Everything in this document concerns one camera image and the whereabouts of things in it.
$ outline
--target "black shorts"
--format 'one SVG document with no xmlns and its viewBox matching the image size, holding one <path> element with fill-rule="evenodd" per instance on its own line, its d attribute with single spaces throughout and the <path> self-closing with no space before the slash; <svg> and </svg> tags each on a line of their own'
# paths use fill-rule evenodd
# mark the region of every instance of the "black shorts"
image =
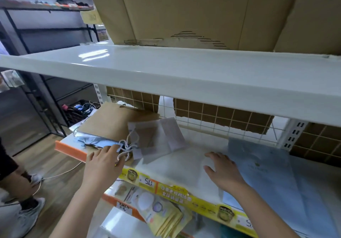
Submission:
<svg viewBox="0 0 341 238">
<path fill-rule="evenodd" d="M 6 154 L 0 138 L 0 181 L 18 169 L 17 163 Z"/>
</svg>

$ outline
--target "person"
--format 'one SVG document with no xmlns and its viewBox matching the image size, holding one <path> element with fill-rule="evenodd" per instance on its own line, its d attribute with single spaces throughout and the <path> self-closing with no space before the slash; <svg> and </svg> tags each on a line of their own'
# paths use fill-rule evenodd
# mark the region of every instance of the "person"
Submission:
<svg viewBox="0 0 341 238">
<path fill-rule="evenodd" d="M 117 161 L 118 147 L 118 145 L 107 146 L 87 157 L 83 182 L 49 238 L 87 236 L 97 203 L 122 173 L 125 158 L 121 157 Z M 260 238 L 299 238 L 245 182 L 236 164 L 228 156 L 214 152 L 207 153 L 205 156 L 211 158 L 215 166 L 215 171 L 207 165 L 204 166 L 210 179 L 220 189 L 236 198 Z"/>
<path fill-rule="evenodd" d="M 35 225 L 45 204 L 44 198 L 33 197 L 33 186 L 41 179 L 41 175 L 28 174 L 19 162 L 8 155 L 0 138 L 0 188 L 6 190 L 12 198 L 18 199 L 21 206 L 11 238 L 24 237 Z"/>
</svg>

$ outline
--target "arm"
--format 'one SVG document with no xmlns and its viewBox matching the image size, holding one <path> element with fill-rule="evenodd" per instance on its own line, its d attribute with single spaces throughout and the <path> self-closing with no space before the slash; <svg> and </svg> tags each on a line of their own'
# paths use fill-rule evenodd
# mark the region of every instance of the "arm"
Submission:
<svg viewBox="0 0 341 238">
<path fill-rule="evenodd" d="M 82 185 L 49 238 L 85 238 L 87 236 L 98 201 L 122 173 L 125 157 L 121 157 L 117 162 L 118 147 L 118 145 L 107 146 L 88 155 Z"/>
<path fill-rule="evenodd" d="M 228 156 L 210 152 L 215 171 L 205 165 L 210 179 L 222 190 L 230 193 L 244 209 L 260 238 L 299 238 L 299 236 L 276 214 L 275 211 L 250 187 L 236 164 Z"/>
</svg>

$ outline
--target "forearm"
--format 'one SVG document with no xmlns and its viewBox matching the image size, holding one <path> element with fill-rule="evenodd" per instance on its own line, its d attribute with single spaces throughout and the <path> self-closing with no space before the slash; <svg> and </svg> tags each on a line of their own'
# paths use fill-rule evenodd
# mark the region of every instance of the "forearm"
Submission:
<svg viewBox="0 0 341 238">
<path fill-rule="evenodd" d="M 101 193 L 80 188 L 49 238 L 85 238 Z"/>
<path fill-rule="evenodd" d="M 250 186 L 241 185 L 233 196 L 249 217 L 259 238 L 299 238 Z"/>
</svg>

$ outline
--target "hand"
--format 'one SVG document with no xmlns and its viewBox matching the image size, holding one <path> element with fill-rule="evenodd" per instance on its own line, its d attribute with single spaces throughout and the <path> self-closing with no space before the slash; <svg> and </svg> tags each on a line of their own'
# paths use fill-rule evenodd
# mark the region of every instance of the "hand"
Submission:
<svg viewBox="0 0 341 238">
<path fill-rule="evenodd" d="M 207 165 L 204 166 L 204 170 L 220 189 L 234 196 L 238 189 L 247 186 L 236 163 L 231 161 L 228 156 L 215 152 L 206 153 L 205 156 L 213 160 L 215 171 Z"/>
<path fill-rule="evenodd" d="M 122 173 L 126 157 L 117 161 L 119 145 L 106 146 L 87 156 L 81 189 L 102 195 Z"/>
</svg>

